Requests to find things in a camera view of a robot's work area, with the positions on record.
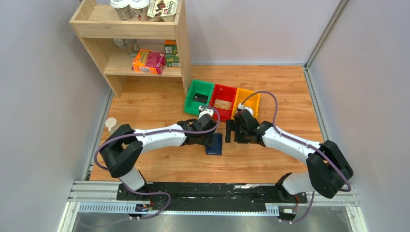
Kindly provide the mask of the navy blue card holder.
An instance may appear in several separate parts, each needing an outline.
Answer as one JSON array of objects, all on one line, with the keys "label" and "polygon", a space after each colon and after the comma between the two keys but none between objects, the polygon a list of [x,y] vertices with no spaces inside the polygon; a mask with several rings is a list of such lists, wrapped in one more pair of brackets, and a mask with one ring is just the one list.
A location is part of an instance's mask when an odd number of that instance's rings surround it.
[{"label": "navy blue card holder", "polygon": [[222,134],[215,133],[210,145],[205,147],[205,152],[207,155],[222,155]]}]

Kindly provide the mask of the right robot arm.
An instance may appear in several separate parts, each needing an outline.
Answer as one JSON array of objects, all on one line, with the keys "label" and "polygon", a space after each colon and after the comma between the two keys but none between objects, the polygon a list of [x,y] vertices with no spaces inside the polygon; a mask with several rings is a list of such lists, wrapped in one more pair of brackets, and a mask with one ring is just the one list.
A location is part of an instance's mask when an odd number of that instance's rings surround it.
[{"label": "right robot arm", "polygon": [[235,142],[258,144],[279,150],[302,162],[307,167],[304,173],[287,173],[277,182],[276,196],[281,202],[289,202],[296,194],[317,192],[328,199],[338,192],[352,190],[349,180],[354,172],[338,145],[326,140],[323,143],[310,141],[290,134],[268,121],[258,122],[247,109],[236,113],[226,121],[226,142],[235,132]]}]

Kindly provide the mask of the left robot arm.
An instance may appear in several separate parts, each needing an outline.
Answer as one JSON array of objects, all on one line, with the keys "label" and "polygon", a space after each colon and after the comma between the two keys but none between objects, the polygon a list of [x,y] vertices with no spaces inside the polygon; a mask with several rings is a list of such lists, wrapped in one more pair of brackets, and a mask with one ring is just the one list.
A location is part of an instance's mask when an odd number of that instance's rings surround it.
[{"label": "left robot arm", "polygon": [[171,126],[151,130],[137,130],[129,124],[121,124],[115,118],[105,122],[110,137],[98,148],[104,165],[112,178],[120,179],[129,187],[135,200],[143,200],[148,193],[145,178],[135,167],[139,156],[151,150],[184,145],[209,146],[218,121],[209,113],[198,119],[179,121]]}]

